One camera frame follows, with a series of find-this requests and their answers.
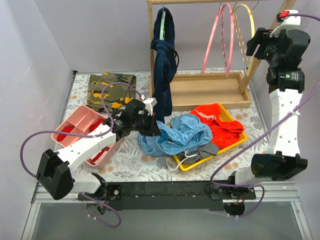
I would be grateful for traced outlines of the yellow hanger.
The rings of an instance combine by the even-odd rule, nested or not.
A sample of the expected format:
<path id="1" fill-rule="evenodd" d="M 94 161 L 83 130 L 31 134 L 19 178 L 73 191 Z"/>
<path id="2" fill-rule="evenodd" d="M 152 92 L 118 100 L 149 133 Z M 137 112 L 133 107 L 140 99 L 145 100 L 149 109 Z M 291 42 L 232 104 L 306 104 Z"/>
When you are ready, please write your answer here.
<path id="1" fill-rule="evenodd" d="M 233 8 L 232 15 L 233 15 L 235 33 L 236 33 L 236 36 L 238 39 L 238 44 L 239 44 L 240 52 L 242 55 L 242 61 L 244 63 L 245 74 L 246 74 L 246 76 L 249 76 L 252 71 L 254 57 L 247 56 L 247 47 L 246 47 L 246 43 L 243 38 L 243 35 L 241 33 L 240 23 L 239 23 L 239 19 L 237 16 L 237 10 L 239 8 L 244 8 L 247 12 L 248 20 L 249 20 L 248 26 L 250 27 L 250 39 L 252 39 L 254 37 L 255 32 L 256 32 L 255 31 L 255 21 L 254 21 L 254 17 L 253 17 L 253 13 L 252 13 L 251 9 L 246 4 L 243 4 L 243 3 L 238 4 Z"/>

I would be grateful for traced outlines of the light blue shorts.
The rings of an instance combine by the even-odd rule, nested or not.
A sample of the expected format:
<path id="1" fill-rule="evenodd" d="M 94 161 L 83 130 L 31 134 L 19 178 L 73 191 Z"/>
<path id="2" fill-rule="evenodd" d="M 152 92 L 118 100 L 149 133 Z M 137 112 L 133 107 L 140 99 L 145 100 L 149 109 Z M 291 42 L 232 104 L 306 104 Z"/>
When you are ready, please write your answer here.
<path id="1" fill-rule="evenodd" d="M 173 117 L 170 126 L 159 120 L 156 123 L 160 130 L 159 136 L 137 135 L 138 145 L 150 156 L 173 156 L 184 151 L 191 154 L 213 139 L 210 127 L 194 114 Z"/>

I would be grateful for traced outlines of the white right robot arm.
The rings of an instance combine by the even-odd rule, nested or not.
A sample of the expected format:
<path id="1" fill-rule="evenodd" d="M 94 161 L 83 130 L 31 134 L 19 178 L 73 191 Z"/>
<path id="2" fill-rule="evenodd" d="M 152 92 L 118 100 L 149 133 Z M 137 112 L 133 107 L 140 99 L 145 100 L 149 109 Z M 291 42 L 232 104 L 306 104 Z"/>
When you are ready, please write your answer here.
<path id="1" fill-rule="evenodd" d="M 253 191 L 264 181 L 289 180 L 308 166 L 298 144 L 299 111 L 305 89 L 305 74 L 299 68 L 302 55 L 311 42 L 310 35 L 299 29 L 273 33 L 260 27 L 249 40 L 247 56 L 268 62 L 266 81 L 271 101 L 271 132 L 265 154 L 256 153 L 249 167 L 233 172 L 226 181 L 210 184 L 211 195 L 232 199 Z"/>

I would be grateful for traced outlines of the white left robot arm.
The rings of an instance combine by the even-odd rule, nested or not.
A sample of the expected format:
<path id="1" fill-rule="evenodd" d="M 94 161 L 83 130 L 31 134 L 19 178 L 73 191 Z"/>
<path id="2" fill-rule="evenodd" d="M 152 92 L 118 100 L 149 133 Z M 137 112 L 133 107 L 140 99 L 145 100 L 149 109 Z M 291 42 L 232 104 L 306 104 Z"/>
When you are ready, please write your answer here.
<path id="1" fill-rule="evenodd" d="M 103 199 L 107 193 L 104 178 L 94 172 L 78 176 L 76 169 L 132 131 L 147 137 L 161 135 L 153 111 L 156 104 L 154 97 L 144 101 L 133 99 L 125 109 L 104 120 L 89 135 L 56 152 L 46 150 L 41 156 L 36 179 L 54 200 L 60 200 L 69 193 L 86 193 L 95 200 Z"/>

